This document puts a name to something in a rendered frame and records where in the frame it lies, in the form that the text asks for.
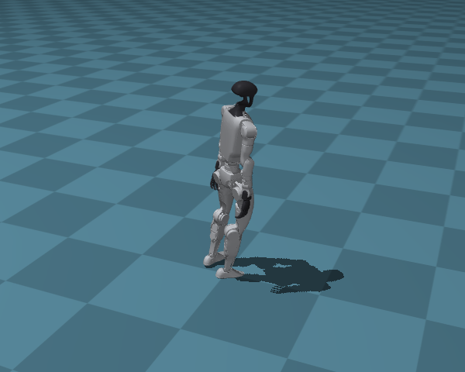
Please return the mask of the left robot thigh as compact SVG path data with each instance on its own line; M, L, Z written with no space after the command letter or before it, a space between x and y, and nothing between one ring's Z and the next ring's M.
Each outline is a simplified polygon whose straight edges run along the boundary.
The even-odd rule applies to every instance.
M229 220L229 213L233 204L234 197L232 190L226 188L219 180L219 171L220 169L213 173L214 180L218 184L220 203L220 209L215 213L214 220L218 224L225 224Z

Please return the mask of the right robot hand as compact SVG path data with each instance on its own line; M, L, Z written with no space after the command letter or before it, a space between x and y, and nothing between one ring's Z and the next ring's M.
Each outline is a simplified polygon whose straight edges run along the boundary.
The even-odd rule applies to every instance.
M235 216L235 218L237 219L244 217L247 214L248 209L250 208L250 200L252 197L251 196L247 197L247 196L248 196L247 191L243 191L242 193L243 204L241 208L241 213L239 214L239 216Z

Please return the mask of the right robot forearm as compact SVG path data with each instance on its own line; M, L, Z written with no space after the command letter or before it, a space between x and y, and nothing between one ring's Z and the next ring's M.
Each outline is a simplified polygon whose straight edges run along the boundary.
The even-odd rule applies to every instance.
M242 175L242 191L247 191L248 196L250 197L253 194L252 186L253 186L253 180L252 180L252 175L253 175L253 166L254 162L253 160L249 159L246 160L243 169L240 171L240 174Z

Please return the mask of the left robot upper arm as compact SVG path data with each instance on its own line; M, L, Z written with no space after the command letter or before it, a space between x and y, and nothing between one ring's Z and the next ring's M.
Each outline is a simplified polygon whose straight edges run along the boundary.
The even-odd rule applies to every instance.
M225 111L228 107L230 107L230 106L233 106L233 105L224 105L224 106L222 107L222 109L221 109L222 117L223 117L224 111ZM222 122L221 122L221 129L222 129ZM221 130L220 130L220 136L221 136Z

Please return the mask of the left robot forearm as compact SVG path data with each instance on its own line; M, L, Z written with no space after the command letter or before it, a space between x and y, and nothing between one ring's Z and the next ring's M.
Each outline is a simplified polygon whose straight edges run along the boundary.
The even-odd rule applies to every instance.
M219 140L219 155L218 155L218 161L219 161L219 168L222 167L222 166L225 166L226 159L225 159L224 156L221 154L221 150L220 150L220 140ZM216 161L216 162L217 162L217 161Z

